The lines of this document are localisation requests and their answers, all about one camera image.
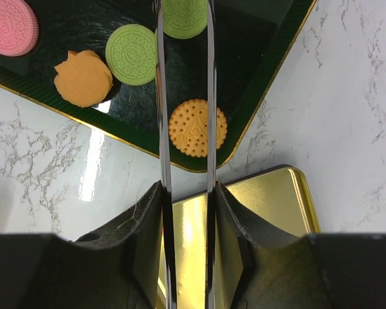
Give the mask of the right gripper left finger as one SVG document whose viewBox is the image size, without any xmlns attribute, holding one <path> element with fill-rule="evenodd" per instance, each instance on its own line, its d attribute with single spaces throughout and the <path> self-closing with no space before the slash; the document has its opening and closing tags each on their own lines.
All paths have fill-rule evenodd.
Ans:
<svg viewBox="0 0 386 309">
<path fill-rule="evenodd" d="M 161 246 L 160 182 L 76 241 L 0 234 L 0 308 L 154 308 Z"/>
</svg>

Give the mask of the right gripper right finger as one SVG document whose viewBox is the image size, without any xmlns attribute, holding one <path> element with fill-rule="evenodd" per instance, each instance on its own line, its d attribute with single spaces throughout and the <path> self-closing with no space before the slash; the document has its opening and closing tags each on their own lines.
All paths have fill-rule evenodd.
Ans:
<svg viewBox="0 0 386 309">
<path fill-rule="evenodd" d="M 296 237 L 216 185 L 217 209 L 247 255 L 236 308 L 386 308 L 386 233 Z"/>
</svg>

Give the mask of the metal tongs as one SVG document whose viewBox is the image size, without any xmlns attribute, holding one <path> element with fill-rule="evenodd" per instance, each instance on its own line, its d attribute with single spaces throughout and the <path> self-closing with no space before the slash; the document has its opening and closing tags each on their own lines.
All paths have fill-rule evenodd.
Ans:
<svg viewBox="0 0 386 309">
<path fill-rule="evenodd" d="M 164 9 L 161 1 L 154 2 L 156 12 L 156 36 L 158 62 L 156 65 L 156 101 L 158 127 L 160 132 L 159 155 L 161 184 L 165 191 L 162 198 L 163 237 L 165 249 L 166 308 L 177 307 L 177 281 L 174 247 L 174 225 L 172 208 L 172 184 L 170 171 L 169 129 L 165 77 Z M 205 308 L 216 307 L 215 249 L 216 249 L 216 139 L 217 139 L 217 67 L 215 52 L 215 10 L 214 2 L 207 1 L 207 93 L 208 93 L 208 135 L 207 135 L 207 236 L 205 269 Z"/>
</svg>

